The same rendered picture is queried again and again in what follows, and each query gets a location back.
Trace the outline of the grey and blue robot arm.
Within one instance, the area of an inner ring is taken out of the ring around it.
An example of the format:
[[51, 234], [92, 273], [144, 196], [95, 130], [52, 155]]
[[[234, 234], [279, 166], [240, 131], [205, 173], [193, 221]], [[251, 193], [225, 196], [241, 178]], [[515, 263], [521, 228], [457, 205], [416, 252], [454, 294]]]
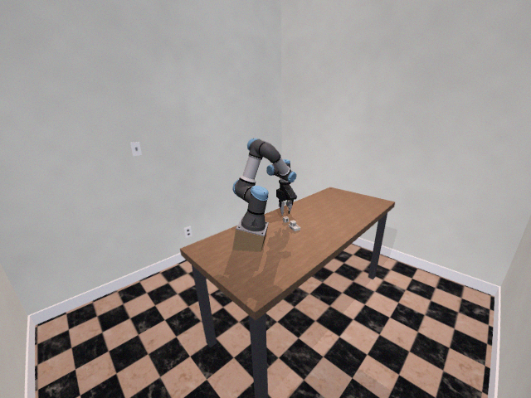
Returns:
[[[262, 158], [267, 158], [273, 163], [267, 167], [266, 171], [270, 176], [279, 177], [280, 182], [293, 182], [296, 179], [296, 173], [290, 170], [290, 160], [282, 159], [280, 153], [270, 143], [252, 138], [247, 148], [250, 152], [245, 171], [233, 184], [233, 191], [249, 203], [241, 225], [249, 231], [263, 231], [266, 227], [265, 209], [269, 192], [264, 187], [255, 186], [255, 177]], [[290, 201], [297, 198], [290, 184], [283, 185], [282, 188]]]

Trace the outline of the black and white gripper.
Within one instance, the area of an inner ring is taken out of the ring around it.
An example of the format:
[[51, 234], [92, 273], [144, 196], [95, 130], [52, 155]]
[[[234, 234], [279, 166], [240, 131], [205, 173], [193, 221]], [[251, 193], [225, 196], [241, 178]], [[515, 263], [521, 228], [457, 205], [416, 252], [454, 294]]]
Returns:
[[[280, 183], [280, 188], [276, 189], [276, 197], [279, 198], [279, 208], [280, 208], [281, 215], [284, 214], [284, 205], [285, 204], [289, 207], [288, 212], [290, 214], [291, 207], [293, 205], [294, 200], [290, 201], [290, 199], [287, 197], [284, 189], [282, 188], [283, 185], [289, 185], [290, 182], [280, 182], [280, 180], [279, 180], [279, 183]], [[286, 203], [284, 203], [285, 200], [287, 200]]]

